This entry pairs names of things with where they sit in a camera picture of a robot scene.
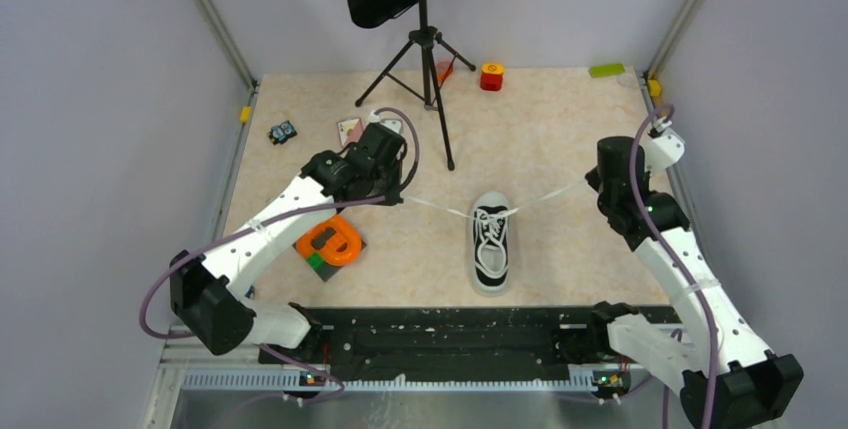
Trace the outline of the black white sneaker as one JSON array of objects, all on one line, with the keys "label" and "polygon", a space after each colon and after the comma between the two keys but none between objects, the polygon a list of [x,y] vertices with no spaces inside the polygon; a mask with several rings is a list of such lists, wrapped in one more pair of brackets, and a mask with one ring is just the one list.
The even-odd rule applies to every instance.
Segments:
[{"label": "black white sneaker", "polygon": [[470,240],[468,277],[476,292],[485,297],[495,297],[502,294],[509,285],[510,226],[515,215],[533,205],[567,194],[576,187],[577,183],[558,187],[515,207],[504,193],[488,191],[480,195],[466,211],[417,197],[409,197],[409,200],[467,221]]}]

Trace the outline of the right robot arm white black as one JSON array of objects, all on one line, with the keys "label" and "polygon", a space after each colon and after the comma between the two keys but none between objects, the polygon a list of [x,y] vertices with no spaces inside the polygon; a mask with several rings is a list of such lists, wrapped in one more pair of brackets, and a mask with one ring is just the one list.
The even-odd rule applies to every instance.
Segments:
[{"label": "right robot arm white black", "polygon": [[792,354],[779,355],[745,321],[703,257],[675,198],[649,186],[650,172],[681,156],[675,136],[646,146],[628,136],[598,141],[586,180],[613,231],[649,268],[689,338],[664,334],[635,307],[600,302],[586,346],[600,361],[642,365],[680,401],[694,427],[750,428],[783,416],[803,380]]}]

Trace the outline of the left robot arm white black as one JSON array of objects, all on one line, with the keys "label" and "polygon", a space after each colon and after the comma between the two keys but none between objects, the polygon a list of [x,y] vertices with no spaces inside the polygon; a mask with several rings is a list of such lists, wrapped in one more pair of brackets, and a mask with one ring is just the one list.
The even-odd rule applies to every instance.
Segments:
[{"label": "left robot arm white black", "polygon": [[170,265],[170,305],[213,355],[242,344],[272,344],[297,362],[319,353],[320,335],[298,309],[265,306],[249,288],[297,240],[342,209],[401,201],[406,139],[376,123],[342,152],[314,155],[299,175],[235,233],[211,247],[182,251]]}]

